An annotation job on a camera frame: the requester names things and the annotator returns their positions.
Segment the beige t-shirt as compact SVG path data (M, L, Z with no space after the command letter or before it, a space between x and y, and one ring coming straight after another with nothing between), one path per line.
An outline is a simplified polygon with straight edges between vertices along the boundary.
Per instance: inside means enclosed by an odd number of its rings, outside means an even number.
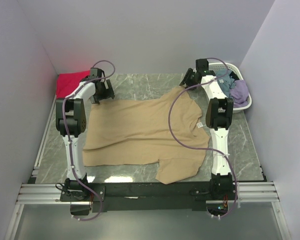
M197 126L202 115L182 87L158 99L93 104L83 163L87 167L158 163L155 178L163 184L193 177L204 162L210 139Z

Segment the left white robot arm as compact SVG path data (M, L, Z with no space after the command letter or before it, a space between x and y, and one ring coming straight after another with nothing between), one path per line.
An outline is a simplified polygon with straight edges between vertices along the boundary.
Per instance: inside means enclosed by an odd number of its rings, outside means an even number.
M93 198L88 187L83 164L83 133L87 119L85 104L114 98L114 91L104 70L92 67L89 71L62 73L57 79L55 123L62 136L67 158L67 175L61 185L62 202L87 201Z

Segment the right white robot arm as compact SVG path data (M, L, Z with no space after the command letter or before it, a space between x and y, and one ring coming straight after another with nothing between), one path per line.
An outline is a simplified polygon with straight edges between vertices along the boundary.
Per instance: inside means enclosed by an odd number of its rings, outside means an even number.
M221 90L216 73L209 68L206 58L197 59L195 69L189 68L180 83L187 88L204 89L209 104L206 111L206 126L212 137L213 166L209 194L215 200L226 200L234 192L232 171L228 158L228 133L232 123L234 101Z

